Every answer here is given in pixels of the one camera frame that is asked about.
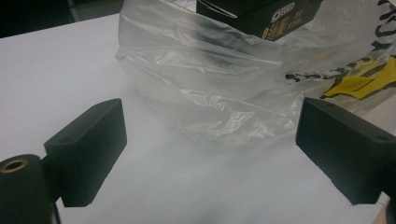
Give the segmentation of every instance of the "crumpled plastic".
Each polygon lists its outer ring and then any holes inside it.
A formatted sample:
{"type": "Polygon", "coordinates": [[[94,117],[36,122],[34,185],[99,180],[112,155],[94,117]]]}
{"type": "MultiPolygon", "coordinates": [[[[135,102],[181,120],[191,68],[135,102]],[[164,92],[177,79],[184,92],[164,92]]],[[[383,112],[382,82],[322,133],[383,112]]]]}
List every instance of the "crumpled plastic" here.
{"type": "Polygon", "coordinates": [[[276,42],[194,7],[126,0],[116,57],[139,94],[198,139],[246,144],[295,130],[305,97],[361,116],[395,93],[388,1],[325,0],[313,21],[276,42]]]}

